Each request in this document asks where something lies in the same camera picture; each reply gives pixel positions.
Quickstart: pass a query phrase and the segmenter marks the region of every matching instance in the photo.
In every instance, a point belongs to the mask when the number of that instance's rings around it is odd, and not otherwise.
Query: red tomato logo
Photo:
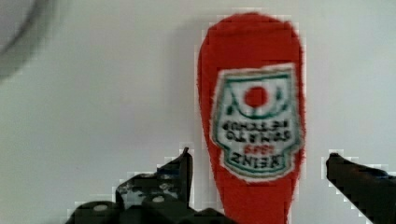
[[[245,93],[245,103],[253,108],[260,107],[268,103],[268,92],[263,87],[250,88]]]

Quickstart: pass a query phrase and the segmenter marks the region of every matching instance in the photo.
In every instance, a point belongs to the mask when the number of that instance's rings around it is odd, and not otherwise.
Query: white wall
[[[330,149],[396,171],[394,1],[72,1],[0,83],[0,223],[64,223],[194,145],[196,209],[217,207],[195,91],[210,22],[286,15],[306,44],[307,161],[290,223],[364,224],[323,176]]]

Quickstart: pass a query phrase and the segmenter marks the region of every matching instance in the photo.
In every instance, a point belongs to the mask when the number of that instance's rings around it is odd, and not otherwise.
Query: green leaf graphic
[[[276,87],[276,100],[280,101],[282,97],[282,90],[279,87]]]
[[[232,115],[233,114],[233,106],[229,105],[227,108],[227,115]]]

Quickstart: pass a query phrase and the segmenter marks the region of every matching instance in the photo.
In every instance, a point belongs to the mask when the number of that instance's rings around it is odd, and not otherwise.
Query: black claw
[[[395,177],[332,153],[326,161],[327,178],[374,224],[394,224]]]

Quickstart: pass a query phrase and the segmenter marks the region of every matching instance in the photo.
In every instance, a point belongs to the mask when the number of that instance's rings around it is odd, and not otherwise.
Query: white label
[[[292,63],[219,74],[211,138],[221,165],[246,181],[270,181],[294,169],[303,139]]]

